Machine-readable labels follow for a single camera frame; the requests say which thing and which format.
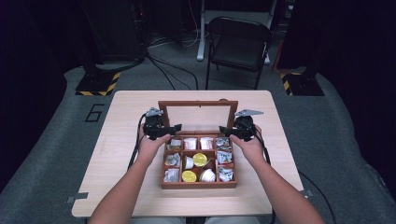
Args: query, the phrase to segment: open lid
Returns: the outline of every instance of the open lid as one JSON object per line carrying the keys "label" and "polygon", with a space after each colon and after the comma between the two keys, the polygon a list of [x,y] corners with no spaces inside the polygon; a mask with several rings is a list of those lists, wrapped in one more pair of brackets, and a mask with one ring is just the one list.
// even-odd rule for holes
{"label": "open lid", "polygon": [[163,126],[182,124],[182,132],[218,132],[233,127],[238,101],[159,101]]}

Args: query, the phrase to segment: light wood tabletop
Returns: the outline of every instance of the light wood tabletop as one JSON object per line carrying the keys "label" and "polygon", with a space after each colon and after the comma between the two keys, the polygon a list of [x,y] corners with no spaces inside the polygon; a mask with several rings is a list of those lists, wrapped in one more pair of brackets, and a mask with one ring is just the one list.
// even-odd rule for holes
{"label": "light wood tabletop", "polygon": [[[238,101],[237,111],[251,109],[263,112],[262,115],[253,116],[253,119],[262,128],[272,166],[297,190],[303,190],[269,91],[118,91],[78,192],[88,192],[88,197],[75,201],[73,216],[90,217],[97,204],[125,174],[134,150],[138,121],[151,107],[158,108],[158,101],[219,99]],[[186,119],[188,113],[178,111],[169,115],[169,118],[200,122],[201,118]],[[161,146],[148,168],[133,217],[252,216],[272,213],[259,178],[238,146],[234,145],[238,173],[235,189],[162,189],[163,151]]]}

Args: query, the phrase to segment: yellow black hazard tape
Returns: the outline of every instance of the yellow black hazard tape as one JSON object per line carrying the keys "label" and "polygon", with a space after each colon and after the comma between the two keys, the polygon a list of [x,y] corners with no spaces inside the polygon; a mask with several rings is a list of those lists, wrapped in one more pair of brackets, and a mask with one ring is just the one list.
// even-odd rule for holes
{"label": "yellow black hazard tape", "polygon": [[290,84],[289,84],[288,80],[286,79],[286,74],[292,74],[292,75],[299,76],[301,73],[281,73],[280,74],[280,77],[282,78],[283,87],[285,88],[286,94],[287,95],[293,95],[293,92],[290,89]]}
{"label": "yellow black hazard tape", "polygon": [[114,88],[116,88],[117,81],[119,80],[120,73],[114,75],[113,79],[111,80],[110,85],[108,86],[107,90],[105,91],[76,91],[76,95],[109,95],[113,92]]}

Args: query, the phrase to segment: chair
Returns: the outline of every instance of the chair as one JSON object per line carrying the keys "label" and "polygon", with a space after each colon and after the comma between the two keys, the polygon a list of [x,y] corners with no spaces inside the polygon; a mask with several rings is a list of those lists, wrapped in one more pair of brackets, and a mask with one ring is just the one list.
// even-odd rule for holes
{"label": "chair", "polygon": [[208,24],[209,54],[206,84],[209,82],[210,64],[257,73],[254,90],[257,90],[262,67],[269,48],[271,32],[263,24],[227,17],[216,17]]}

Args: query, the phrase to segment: wooden box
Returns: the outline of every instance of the wooden box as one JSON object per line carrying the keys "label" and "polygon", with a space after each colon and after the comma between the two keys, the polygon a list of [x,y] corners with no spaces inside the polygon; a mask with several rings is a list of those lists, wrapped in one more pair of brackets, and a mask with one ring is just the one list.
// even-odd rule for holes
{"label": "wooden box", "polygon": [[164,126],[182,124],[181,131],[165,143],[163,189],[236,188],[233,143],[219,131],[219,126],[233,127],[237,105],[237,101],[227,100],[159,102]]}

